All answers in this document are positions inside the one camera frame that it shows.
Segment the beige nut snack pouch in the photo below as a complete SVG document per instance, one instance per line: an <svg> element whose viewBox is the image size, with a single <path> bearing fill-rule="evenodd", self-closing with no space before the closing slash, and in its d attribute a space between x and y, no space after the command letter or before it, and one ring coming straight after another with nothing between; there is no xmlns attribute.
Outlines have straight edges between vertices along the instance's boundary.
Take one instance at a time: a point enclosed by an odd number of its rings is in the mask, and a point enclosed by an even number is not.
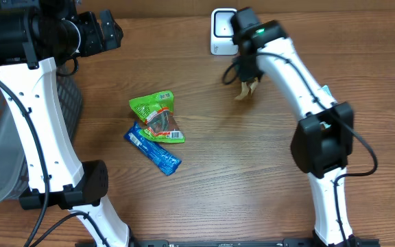
<svg viewBox="0 0 395 247"><path fill-rule="evenodd" d="M253 94L257 86L259 85L258 80L254 80L253 82L242 82L241 83L241 93L235 97L235 100L243 100L248 95Z"/></svg>

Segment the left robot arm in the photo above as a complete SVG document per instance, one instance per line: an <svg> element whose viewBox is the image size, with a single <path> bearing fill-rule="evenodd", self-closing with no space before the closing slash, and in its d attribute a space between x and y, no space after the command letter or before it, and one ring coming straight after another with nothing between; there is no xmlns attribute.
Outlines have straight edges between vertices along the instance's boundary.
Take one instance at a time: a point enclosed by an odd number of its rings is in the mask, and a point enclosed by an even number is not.
<svg viewBox="0 0 395 247"><path fill-rule="evenodd" d="M110 10L78 13L74 1L0 3L0 90L21 140L29 182L23 209L59 206L77 217L97 246L129 246L129 226L108 198L101 160L82 162L58 99L58 67L121 45Z"/></svg>

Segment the blue snack bar wrapper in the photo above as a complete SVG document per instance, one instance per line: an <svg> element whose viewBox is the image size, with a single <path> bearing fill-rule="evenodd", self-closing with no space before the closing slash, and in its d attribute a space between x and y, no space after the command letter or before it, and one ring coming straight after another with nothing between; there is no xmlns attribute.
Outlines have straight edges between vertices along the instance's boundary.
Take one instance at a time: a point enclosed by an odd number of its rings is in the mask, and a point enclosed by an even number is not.
<svg viewBox="0 0 395 247"><path fill-rule="evenodd" d="M164 175L172 175L178 169L182 160L156 142L146 139L140 131L140 125L135 121L133 126L124 134L123 138L132 143L152 161Z"/></svg>

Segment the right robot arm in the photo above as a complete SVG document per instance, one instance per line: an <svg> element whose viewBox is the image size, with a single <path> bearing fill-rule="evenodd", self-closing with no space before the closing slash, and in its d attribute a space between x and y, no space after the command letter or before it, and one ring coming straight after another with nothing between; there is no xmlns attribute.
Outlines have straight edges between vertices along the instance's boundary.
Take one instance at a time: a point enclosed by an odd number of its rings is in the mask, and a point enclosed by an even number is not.
<svg viewBox="0 0 395 247"><path fill-rule="evenodd" d="M353 111L321 87L299 58L292 39L278 21L261 23L251 8L230 20L239 56L232 68L243 82L269 77L296 118L291 155L307 174L315 207L314 238L318 246L349 246L344 176L352 153Z"/></svg>

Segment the green snack pouch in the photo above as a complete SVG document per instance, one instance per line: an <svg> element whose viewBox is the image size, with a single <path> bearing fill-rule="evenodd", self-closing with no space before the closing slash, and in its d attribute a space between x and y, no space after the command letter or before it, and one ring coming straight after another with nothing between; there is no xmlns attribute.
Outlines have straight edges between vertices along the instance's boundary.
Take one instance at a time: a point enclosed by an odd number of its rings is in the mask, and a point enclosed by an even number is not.
<svg viewBox="0 0 395 247"><path fill-rule="evenodd" d="M171 91L161 91L129 101L130 108L145 124L140 134L153 142L184 143L185 137L175 119L174 95Z"/></svg>

